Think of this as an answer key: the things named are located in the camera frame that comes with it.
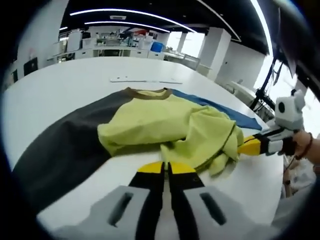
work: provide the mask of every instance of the blue sleeve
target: blue sleeve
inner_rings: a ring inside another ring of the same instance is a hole
[[[195,96],[195,95],[189,95],[186,93],[183,93],[181,91],[172,89],[173,95],[183,98],[186,100],[189,100],[193,103],[199,104],[201,106],[212,106],[219,110],[220,112],[223,112],[229,116],[231,120],[234,120],[236,122],[236,125],[239,126],[240,128],[246,128],[246,129],[257,129],[261,130],[262,127],[258,124],[257,120],[255,118],[248,117],[238,111],[235,111],[231,108],[228,108],[226,106],[217,104],[213,101],[209,101],[207,99]]]

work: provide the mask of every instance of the desk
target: desk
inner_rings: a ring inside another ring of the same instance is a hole
[[[99,56],[99,52],[103,51],[118,51],[119,57],[136,57],[136,58],[148,58],[163,60],[165,55],[163,52],[154,52],[151,50],[141,50],[137,47],[129,46],[94,46],[89,48],[78,49],[75,51],[63,52],[53,56],[49,56],[47,61],[53,60],[53,63],[58,63],[58,59],[74,54],[74,59],[94,58]]]
[[[156,75],[157,79],[174,78],[183,83],[110,83],[109,78],[118,74],[135,79],[152,78]],[[259,124],[266,127],[263,121],[235,96],[184,65],[134,57],[72,60],[35,71],[4,93],[2,137],[11,167],[17,163],[26,147],[49,125],[75,109],[126,87],[148,90],[176,88],[254,117]],[[245,136],[256,132],[243,129]],[[113,157],[85,182],[40,212],[37,217],[49,230],[78,224],[88,216],[93,203],[117,186],[127,185],[142,165],[160,159],[159,151]],[[283,160],[277,155],[242,155],[229,176],[212,179],[208,172],[200,175],[205,185],[216,186],[237,201],[252,220],[265,224],[270,224],[275,215],[282,177]],[[161,215],[157,233],[167,233],[166,227],[174,222],[172,218]]]
[[[184,54],[181,54],[181,53],[173,53],[173,52],[163,52],[165,56],[167,57],[171,57],[171,58],[175,58],[175,59],[184,59]]]
[[[247,106],[250,106],[253,100],[256,98],[256,93],[252,91],[251,89],[242,86],[239,83],[236,83],[234,81],[228,82],[225,85],[230,86],[235,90],[233,95],[235,95],[237,98],[239,98],[243,103],[245,103]],[[259,111],[258,115],[267,122],[269,119],[272,119],[275,116],[275,111],[268,105],[264,105]]]

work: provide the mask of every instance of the window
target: window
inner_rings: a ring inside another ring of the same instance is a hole
[[[169,39],[168,39],[166,46],[168,48],[172,48],[174,51],[176,51],[178,48],[178,45],[179,45],[181,35],[182,35],[182,31],[171,32],[169,35]]]
[[[204,33],[188,32],[183,43],[181,52],[195,58],[198,57],[202,43],[204,41]]]
[[[264,79],[262,79],[262,76],[260,76],[260,80],[256,81],[254,84],[254,88],[260,88],[265,81],[269,68],[267,69],[267,66],[270,67],[269,62],[272,61],[271,58],[268,59],[268,57],[265,58],[265,62],[263,62],[263,65],[265,65],[265,76]],[[291,77],[291,73],[289,68],[286,65],[282,65],[280,61],[276,61],[273,68],[273,75],[271,75],[269,82],[265,88],[266,95],[271,98],[272,101],[276,102],[277,98],[279,97],[287,97],[290,96],[291,90],[295,88],[297,83],[297,75],[294,75]],[[280,71],[279,78],[277,80],[277,83],[274,85],[274,82],[277,77],[277,72]]]
[[[316,138],[320,133],[320,103],[310,88],[307,89],[304,100],[305,107],[302,109],[304,129]]]
[[[275,63],[275,71],[277,72],[280,68],[280,65]],[[297,75],[295,74],[291,77],[289,68],[286,65],[282,65],[280,75],[277,83],[273,86],[274,81],[276,80],[276,73],[273,75],[273,78],[269,81],[269,89],[267,91],[269,97],[272,101],[276,102],[279,97],[290,96],[291,90],[296,87]]]

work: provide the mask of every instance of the white wall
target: white wall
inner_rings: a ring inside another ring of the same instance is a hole
[[[201,65],[211,68],[213,59],[215,58],[217,49],[219,48],[219,43],[223,32],[223,28],[210,27],[200,54]]]
[[[47,57],[54,43],[58,41],[69,0],[51,0],[40,9],[21,36],[17,52],[18,79],[24,76],[24,64],[37,57],[38,68],[48,65]]]
[[[237,82],[242,79],[243,86],[253,89],[265,57],[251,48],[230,42],[216,82]]]
[[[220,41],[215,50],[215,55],[210,66],[209,73],[207,75],[208,79],[212,81],[216,81],[218,72],[220,71],[224,63],[224,58],[229,49],[230,40],[231,40],[231,35],[227,31],[223,30],[220,36]]]
[[[158,33],[156,41],[162,43],[164,46],[167,46],[169,36],[170,33]]]

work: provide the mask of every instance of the ceiling light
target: ceiling light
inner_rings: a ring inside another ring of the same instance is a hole
[[[265,16],[264,16],[264,14],[263,14],[263,12],[262,12],[257,0],[250,0],[250,1],[251,1],[252,5],[253,5],[255,11],[256,11],[256,14],[258,14],[258,17],[260,19],[260,22],[261,22],[261,25],[262,25],[262,28],[263,28],[263,31],[264,31],[264,35],[265,35],[265,38],[266,38],[266,43],[268,45],[269,55],[273,58],[274,57],[274,51],[273,51],[273,48],[272,48],[270,32],[269,32],[269,28],[268,28]]]
[[[85,22],[85,25],[90,25],[90,24],[129,24],[129,25],[137,25],[137,26],[142,26],[142,27],[147,27],[151,29],[157,29],[160,31],[164,31],[166,33],[170,33],[170,31],[156,27],[156,26],[150,26],[150,25],[145,25],[145,24],[140,24],[140,23],[135,23],[135,22],[128,22],[128,21],[90,21],[90,22]]]
[[[74,15],[79,15],[79,14],[85,14],[85,13],[93,13],[93,12],[127,12],[127,13],[133,13],[133,14],[142,14],[142,15],[147,15],[150,17],[154,17],[154,18],[158,18],[158,19],[162,19],[165,20],[167,22],[179,25],[180,27],[183,27],[185,29],[188,29],[189,31],[193,32],[193,33],[197,33],[195,30],[193,30],[190,27],[187,27],[181,23],[178,23],[176,21],[170,20],[168,18],[165,18],[163,16],[158,16],[155,14],[151,14],[151,13],[147,13],[147,12],[143,12],[143,11],[136,11],[136,10],[127,10],[127,9],[118,9],[118,8],[102,8],[102,9],[90,9],[90,10],[84,10],[84,11],[77,11],[77,12],[73,12],[70,13],[70,16],[74,16]]]
[[[235,32],[235,30],[233,30],[233,28],[229,25],[229,23],[227,23],[227,21],[223,19],[222,16],[220,16],[212,7],[210,7],[204,1],[202,0],[197,0],[197,1],[201,3],[203,6],[205,6],[207,9],[209,9],[211,12],[213,12],[230,29],[230,31],[233,32],[233,34],[237,37],[237,39],[231,38],[231,40],[241,42],[241,39],[238,36],[238,34]]]

